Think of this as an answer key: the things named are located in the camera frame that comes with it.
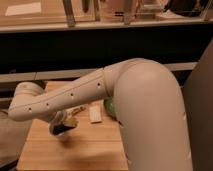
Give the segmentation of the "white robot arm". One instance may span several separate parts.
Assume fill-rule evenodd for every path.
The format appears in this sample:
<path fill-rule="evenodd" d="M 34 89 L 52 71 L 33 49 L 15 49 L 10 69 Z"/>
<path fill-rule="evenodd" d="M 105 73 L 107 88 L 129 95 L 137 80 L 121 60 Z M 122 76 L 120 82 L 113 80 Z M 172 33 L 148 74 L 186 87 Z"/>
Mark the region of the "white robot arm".
<path fill-rule="evenodd" d="M 46 92 L 17 85 L 9 106 L 15 121 L 51 122 L 67 108 L 112 97 L 129 171 L 193 171 L 181 88 L 164 65 L 133 58 L 97 69 Z"/>

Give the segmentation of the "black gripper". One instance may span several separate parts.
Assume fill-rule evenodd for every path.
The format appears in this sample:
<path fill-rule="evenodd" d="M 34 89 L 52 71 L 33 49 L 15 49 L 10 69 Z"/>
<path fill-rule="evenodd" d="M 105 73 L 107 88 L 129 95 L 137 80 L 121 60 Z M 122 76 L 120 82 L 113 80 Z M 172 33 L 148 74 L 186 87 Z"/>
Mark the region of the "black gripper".
<path fill-rule="evenodd" d="M 78 121 L 75 117 L 69 116 L 65 111 L 59 111 L 56 113 L 54 119 L 50 122 L 50 125 L 60 125 L 63 124 L 71 129 L 75 129 L 78 125 Z"/>

